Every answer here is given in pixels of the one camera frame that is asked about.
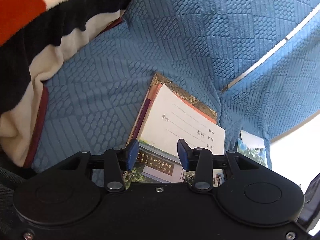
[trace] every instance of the photo of tree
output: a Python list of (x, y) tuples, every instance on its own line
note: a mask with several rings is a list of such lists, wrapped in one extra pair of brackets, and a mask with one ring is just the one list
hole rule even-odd
[(249, 148), (247, 145), (238, 138), (238, 148), (237, 152), (243, 154), (244, 156), (254, 160), (255, 162), (268, 167), (266, 149), (264, 148)]

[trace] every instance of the notebook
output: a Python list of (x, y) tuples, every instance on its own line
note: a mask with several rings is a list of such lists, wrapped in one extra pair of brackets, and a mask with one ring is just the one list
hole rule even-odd
[[(138, 139), (139, 154), (131, 172), (131, 182), (188, 182), (195, 172), (183, 170), (177, 141), (184, 139), (191, 148), (224, 154), (225, 131), (217, 124), (217, 114), (182, 88), (156, 73), (153, 77), (129, 140)], [(213, 171), (213, 183), (223, 182), (221, 170)]]

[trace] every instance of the quilted fabric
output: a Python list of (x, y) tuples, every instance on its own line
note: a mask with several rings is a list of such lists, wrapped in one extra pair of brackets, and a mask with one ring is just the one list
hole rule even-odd
[[(285, 90), (301, 100), (307, 96), (300, 93), (300, 85), (295, 90), (290, 87), (296, 83), (294, 78), (307, 82), (303, 76), (292, 74), (299, 69), (296, 64), (303, 65), (297, 57), (291, 59), (293, 47), (286, 44), (278, 52), (288, 62), (281, 80), (284, 85), (277, 88), (279, 93), (262, 97), (259, 91), (281, 79), (279, 73), (285, 71), (282, 63), (278, 63), (279, 72), (266, 71), (269, 82), (261, 75), (253, 76), (262, 71), (259, 67), (250, 75), (252, 79), (247, 77), (225, 94), (220, 90), (282, 40), (319, 2), (132, 0), (124, 15), (125, 23), (98, 36), (47, 82), (49, 106), (33, 167), (42, 171), (81, 148), (99, 154), (123, 146), (155, 71), (221, 115), (220, 124), (227, 130), (226, 148), (233, 147), (240, 128), (268, 142), (314, 110), (307, 110), (302, 103), (301, 112), (292, 112), (291, 101), (282, 96)], [(310, 49), (311, 41), (306, 38), (305, 42), (302, 55)], [(317, 66), (312, 60), (315, 52), (309, 61)], [(309, 67), (302, 69), (310, 74)], [(319, 100), (318, 82), (313, 83), (313, 103)], [(278, 104), (277, 114), (273, 110), (265, 112), (269, 102)], [(281, 119), (280, 106), (284, 106), (283, 112), (302, 114)], [(95, 175), (95, 181), (101, 179), (101, 173)]]

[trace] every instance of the blanket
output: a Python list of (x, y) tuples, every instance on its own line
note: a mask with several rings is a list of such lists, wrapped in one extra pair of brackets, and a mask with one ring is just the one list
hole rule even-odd
[(30, 166), (37, 149), (48, 100), (42, 81), (129, 2), (0, 0), (0, 144), (15, 164)]
[[(221, 90), (283, 40), (319, 2), (132, 0), (122, 24), (87, 44), (47, 82), (49, 105), (33, 167), (43, 171), (81, 149), (101, 154), (124, 146), (155, 71), (217, 111), (226, 129), (225, 150), (233, 147), (239, 128), (268, 142), (319, 107), (316, 69), (320, 61), (318, 48), (311, 45), (317, 36), (304, 38), (304, 49), (297, 48), (301, 57), (312, 49), (305, 61), (293, 57), (293, 43), (287, 42), (277, 54), (281, 59), (277, 70), (265, 71), (268, 79), (257, 74), (258, 67), (237, 83), (239, 87), (230, 88), (237, 93)], [(316, 25), (304, 28), (311, 26), (313, 32), (318, 31)], [(305, 74), (314, 78), (310, 94), (300, 90), (307, 82)], [(270, 90), (284, 80), (277, 93), (263, 93), (266, 97), (262, 97), (265, 88)], [(294, 101), (300, 103), (299, 111), (291, 110)], [(267, 111), (268, 104), (274, 107)], [(102, 179), (102, 173), (94, 177)]]

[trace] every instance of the textured blue fabric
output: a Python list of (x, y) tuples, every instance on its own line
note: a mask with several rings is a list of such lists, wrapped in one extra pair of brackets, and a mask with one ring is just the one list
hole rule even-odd
[[(319, 71), (312, 69), (318, 68), (319, 51), (308, 46), (312, 35), (295, 38), (305, 44), (296, 52), (300, 57), (294, 56), (294, 41), (289, 41), (278, 60), (268, 60), (224, 94), (220, 90), (319, 2), (132, 0), (124, 23), (82, 48), (47, 82), (49, 106), (33, 167), (42, 171), (81, 148), (99, 154), (123, 146), (155, 71), (221, 115), (226, 149), (234, 146), (240, 129), (263, 136), (268, 146), (269, 139), (318, 107)], [(317, 25), (305, 28), (316, 30)], [(304, 89), (311, 76), (308, 94)], [(277, 93), (271, 93), (272, 87)], [(294, 109), (296, 101), (299, 110)], [(266, 107), (273, 103), (274, 110)], [(96, 176), (96, 181), (103, 178)]]

